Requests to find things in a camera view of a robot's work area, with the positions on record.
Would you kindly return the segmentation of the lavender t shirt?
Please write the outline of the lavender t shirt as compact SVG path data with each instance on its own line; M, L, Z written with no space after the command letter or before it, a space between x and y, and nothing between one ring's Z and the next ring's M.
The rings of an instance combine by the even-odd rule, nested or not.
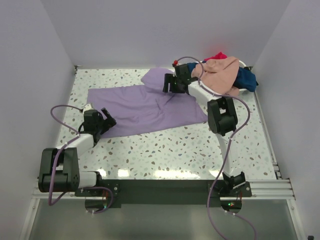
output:
M141 84L88 90L87 102L105 108L116 125L101 137L128 137L206 122L208 117L188 94L164 93L169 69L151 68Z

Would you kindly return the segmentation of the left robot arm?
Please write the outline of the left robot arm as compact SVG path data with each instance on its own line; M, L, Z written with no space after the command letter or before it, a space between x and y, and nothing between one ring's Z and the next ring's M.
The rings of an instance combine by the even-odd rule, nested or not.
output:
M105 108L96 110L87 104L81 112L83 122L75 138L42 151L38 176L38 189L42 193L75 192L85 188L92 196L99 196L104 190L98 172L80 171L79 157L95 147L117 122Z

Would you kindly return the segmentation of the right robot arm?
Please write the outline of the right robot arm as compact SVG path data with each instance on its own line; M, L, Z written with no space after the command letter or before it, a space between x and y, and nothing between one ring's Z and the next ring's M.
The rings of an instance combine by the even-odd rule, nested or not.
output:
M213 186L219 194L233 197L245 184L245 174L240 167L238 152L231 149L231 142L237 130L238 116L234 101L230 96L221 95L204 85L198 77L192 77L186 64L174 61L174 73L165 74L163 92L187 94L196 99L199 104L207 104L207 123L209 129L216 134L221 150L223 177L221 182Z

